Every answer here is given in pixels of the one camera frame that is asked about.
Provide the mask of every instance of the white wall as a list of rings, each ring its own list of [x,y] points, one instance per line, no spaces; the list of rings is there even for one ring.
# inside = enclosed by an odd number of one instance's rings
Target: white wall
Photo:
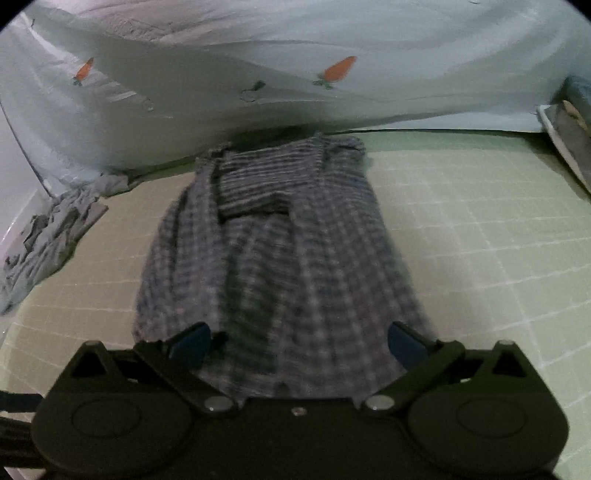
[[[0,258],[49,195],[37,179],[0,108]]]

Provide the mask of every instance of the orange carrot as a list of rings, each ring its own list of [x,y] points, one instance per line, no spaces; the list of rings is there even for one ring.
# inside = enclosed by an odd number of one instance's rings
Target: orange carrot
[[[326,82],[338,82],[339,80],[344,79],[353,66],[353,63],[355,63],[355,60],[357,60],[357,57],[347,57],[344,60],[335,63],[332,67],[329,67],[324,71],[322,79]]]
[[[92,64],[95,62],[95,58],[91,57],[81,68],[80,70],[78,70],[78,73],[76,73],[76,76],[74,77],[74,85],[80,85],[82,86],[82,80],[84,80],[86,77],[88,77],[88,74],[90,73],[90,69],[92,68]]]

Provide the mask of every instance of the carrot print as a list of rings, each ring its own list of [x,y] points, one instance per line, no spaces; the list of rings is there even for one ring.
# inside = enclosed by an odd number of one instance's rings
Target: carrot print
[[[88,77],[88,74],[90,73],[90,69],[92,68],[92,64],[94,62],[95,58],[92,57],[80,68],[80,70],[78,70],[78,73],[76,73],[76,76],[73,79],[74,85],[78,85],[79,87],[82,86],[82,80]]]
[[[338,82],[344,79],[353,67],[357,57],[347,57],[338,63],[335,63],[332,67],[327,68],[324,73],[318,75],[319,80],[314,82],[314,85],[324,86],[326,89],[331,89],[331,85],[334,82]]]

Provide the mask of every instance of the plaid shirt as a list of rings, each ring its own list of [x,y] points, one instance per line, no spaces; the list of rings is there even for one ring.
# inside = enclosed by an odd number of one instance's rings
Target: plaid shirt
[[[363,144],[321,135],[198,168],[143,273],[136,340],[207,322],[227,341],[201,379],[242,401],[347,397],[404,373],[393,320],[429,336],[363,175]]]

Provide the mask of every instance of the gray cloth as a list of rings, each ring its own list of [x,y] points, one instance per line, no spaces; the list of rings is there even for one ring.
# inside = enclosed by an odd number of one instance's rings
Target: gray cloth
[[[358,402],[399,377],[392,321],[431,335],[364,153],[356,138],[316,135],[202,165],[154,239],[135,339],[197,322],[224,332],[199,377],[238,401],[283,390]]]
[[[582,77],[571,75],[564,82],[564,95],[574,105],[591,127],[591,82]]]
[[[573,156],[587,185],[591,185],[591,138],[577,121],[564,109],[556,106],[551,118],[552,126]]]
[[[33,287],[57,271],[88,229],[106,212],[99,196],[129,190],[127,177],[104,175],[66,192],[35,215],[11,245],[0,274],[0,313],[23,301]]]

